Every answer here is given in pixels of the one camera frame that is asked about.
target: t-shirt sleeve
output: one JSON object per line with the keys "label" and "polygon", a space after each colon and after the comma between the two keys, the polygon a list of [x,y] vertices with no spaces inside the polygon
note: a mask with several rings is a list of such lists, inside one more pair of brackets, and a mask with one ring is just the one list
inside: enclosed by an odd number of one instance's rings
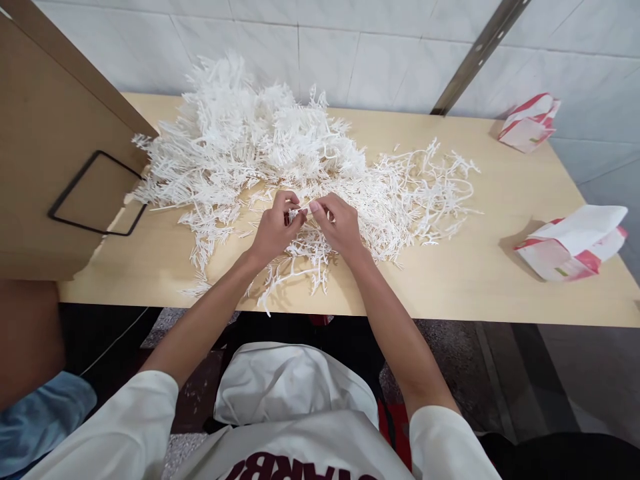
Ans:
{"label": "t-shirt sleeve", "polygon": [[24,479],[160,478],[178,391],[166,373],[138,373]]}
{"label": "t-shirt sleeve", "polygon": [[429,405],[409,423],[413,476],[421,480],[500,480],[466,420],[453,410]]}

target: hand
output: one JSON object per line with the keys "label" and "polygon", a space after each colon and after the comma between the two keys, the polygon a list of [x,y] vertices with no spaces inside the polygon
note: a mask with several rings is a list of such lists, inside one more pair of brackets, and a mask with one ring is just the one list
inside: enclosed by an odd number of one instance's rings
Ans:
{"label": "hand", "polygon": [[272,208],[265,210],[249,252],[260,263],[268,264],[292,242],[307,221],[307,209],[302,209],[289,224],[289,210],[298,210],[298,197],[292,191],[275,194]]}
{"label": "hand", "polygon": [[347,262],[363,254],[369,255],[360,238],[358,210],[333,192],[312,201],[309,208],[329,244]]}

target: crumpled paper bag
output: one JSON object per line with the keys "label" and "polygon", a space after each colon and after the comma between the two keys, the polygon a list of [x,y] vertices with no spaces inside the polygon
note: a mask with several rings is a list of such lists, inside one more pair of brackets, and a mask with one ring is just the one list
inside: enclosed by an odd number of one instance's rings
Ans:
{"label": "crumpled paper bag", "polygon": [[498,135],[498,140],[524,153],[534,151],[555,129],[553,119],[560,100],[548,93],[536,95],[511,112]]}
{"label": "crumpled paper bag", "polygon": [[626,207],[585,205],[542,226],[514,250],[544,280],[573,281],[598,275],[620,250],[627,232],[619,224]]}

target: forearm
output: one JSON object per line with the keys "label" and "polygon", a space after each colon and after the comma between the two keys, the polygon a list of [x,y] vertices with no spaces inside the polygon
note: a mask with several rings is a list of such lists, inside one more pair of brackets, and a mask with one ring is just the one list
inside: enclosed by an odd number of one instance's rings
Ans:
{"label": "forearm", "polygon": [[182,387],[227,326],[249,284],[264,268],[244,252],[226,274],[176,322],[142,366],[172,376]]}
{"label": "forearm", "polygon": [[459,413],[431,349],[368,251],[350,258],[373,334],[402,391],[409,418],[425,405]]}

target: finger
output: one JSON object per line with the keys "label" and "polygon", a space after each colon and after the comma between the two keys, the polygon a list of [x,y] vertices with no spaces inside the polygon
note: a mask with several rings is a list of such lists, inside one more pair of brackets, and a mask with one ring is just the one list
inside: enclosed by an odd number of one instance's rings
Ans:
{"label": "finger", "polygon": [[300,203],[296,194],[290,190],[278,190],[273,200],[273,208],[283,210],[286,202],[292,202],[294,204]]}
{"label": "finger", "polygon": [[347,202],[345,202],[345,200],[338,196],[338,194],[334,193],[334,192],[330,192],[328,195],[328,197],[331,197],[332,199],[336,200],[340,205],[344,206],[344,207],[348,207],[349,204]]}
{"label": "finger", "polygon": [[344,200],[338,197],[335,193],[330,193],[324,197],[316,199],[316,202],[322,205],[326,210],[336,214],[336,212],[343,207],[342,202],[344,202]]}
{"label": "finger", "polygon": [[312,201],[309,204],[309,208],[311,209],[313,218],[316,220],[316,222],[318,222],[318,225],[320,225],[320,228],[322,230],[326,230],[327,228],[331,227],[331,222],[327,218],[327,214],[322,204],[320,204],[319,199]]}
{"label": "finger", "polygon": [[291,230],[292,234],[296,235],[300,231],[300,228],[302,228],[302,226],[305,224],[306,221],[307,221],[307,209],[302,209],[302,210],[300,210],[300,212],[298,212],[298,214],[295,216],[295,218],[291,221],[289,229]]}
{"label": "finger", "polygon": [[298,205],[297,203],[285,202],[282,207],[282,212],[289,213],[289,210],[298,210],[299,208],[300,205]]}

